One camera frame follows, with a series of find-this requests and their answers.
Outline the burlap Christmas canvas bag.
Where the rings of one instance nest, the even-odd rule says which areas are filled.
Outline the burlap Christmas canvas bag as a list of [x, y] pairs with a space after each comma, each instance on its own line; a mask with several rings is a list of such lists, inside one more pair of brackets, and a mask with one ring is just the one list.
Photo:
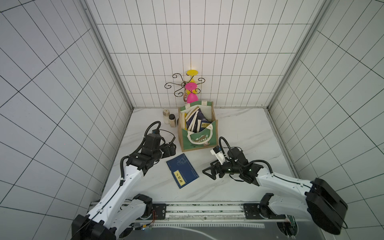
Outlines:
[[179, 108], [180, 113], [187, 113], [193, 106], [199, 106], [207, 120], [212, 122], [205, 130], [194, 133], [186, 129], [181, 129], [178, 125], [178, 137], [182, 152], [213, 148], [218, 145], [218, 123], [214, 112], [214, 103], [208, 101], [196, 101]]

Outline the dark bottom book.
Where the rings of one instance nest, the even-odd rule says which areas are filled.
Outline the dark bottom book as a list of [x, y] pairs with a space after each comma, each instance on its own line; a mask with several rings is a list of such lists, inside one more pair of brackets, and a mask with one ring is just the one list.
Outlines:
[[186, 122], [189, 121], [189, 119], [191, 118], [191, 116], [193, 116], [195, 114], [195, 112], [199, 109], [200, 107], [199, 106], [193, 106], [190, 111], [187, 113], [186, 117], [185, 117], [185, 120]]

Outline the dark blue portrait book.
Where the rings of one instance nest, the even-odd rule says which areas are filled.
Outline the dark blue portrait book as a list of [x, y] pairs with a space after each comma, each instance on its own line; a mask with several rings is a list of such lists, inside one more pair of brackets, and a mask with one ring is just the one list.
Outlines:
[[195, 132], [196, 124], [198, 120], [204, 120], [205, 117], [200, 108], [196, 108], [192, 113], [187, 117], [187, 130], [190, 132]]

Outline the blue book with text grid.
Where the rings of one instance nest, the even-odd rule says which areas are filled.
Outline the blue book with text grid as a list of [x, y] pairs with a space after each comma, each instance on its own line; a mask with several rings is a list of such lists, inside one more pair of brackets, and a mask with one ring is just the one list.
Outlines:
[[198, 110], [195, 116], [196, 116], [196, 121], [195, 121], [193, 132], [199, 133], [202, 130], [204, 130], [211, 122], [205, 118], [201, 110]]

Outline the blue book with label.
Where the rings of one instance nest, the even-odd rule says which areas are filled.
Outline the blue book with label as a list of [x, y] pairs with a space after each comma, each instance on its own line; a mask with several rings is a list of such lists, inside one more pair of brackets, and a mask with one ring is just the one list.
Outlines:
[[205, 130], [211, 123], [207, 120], [198, 120], [198, 132]]

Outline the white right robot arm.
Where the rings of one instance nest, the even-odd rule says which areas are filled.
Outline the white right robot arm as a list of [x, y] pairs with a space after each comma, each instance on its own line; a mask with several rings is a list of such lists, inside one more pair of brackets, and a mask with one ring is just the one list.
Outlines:
[[325, 180], [309, 181], [279, 174], [267, 161], [248, 161], [242, 149], [227, 145], [225, 151], [222, 143], [227, 140], [219, 137], [219, 145], [211, 150], [216, 160], [203, 174], [213, 180], [237, 175], [236, 182], [277, 191], [277, 195], [266, 193], [258, 203], [257, 212], [263, 219], [281, 215], [300, 217], [333, 235], [348, 229], [345, 221], [348, 205]]

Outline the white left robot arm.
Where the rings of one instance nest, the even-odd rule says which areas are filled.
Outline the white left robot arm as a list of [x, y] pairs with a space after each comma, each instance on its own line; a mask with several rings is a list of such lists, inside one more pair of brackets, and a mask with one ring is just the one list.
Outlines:
[[161, 136], [161, 122], [149, 125], [140, 145], [120, 160], [121, 176], [103, 198], [84, 216], [78, 215], [72, 222], [73, 240], [117, 240], [132, 230], [139, 218], [150, 218], [153, 212], [152, 198], [138, 194], [122, 209], [134, 185], [162, 158], [174, 156], [173, 141], [166, 143]]

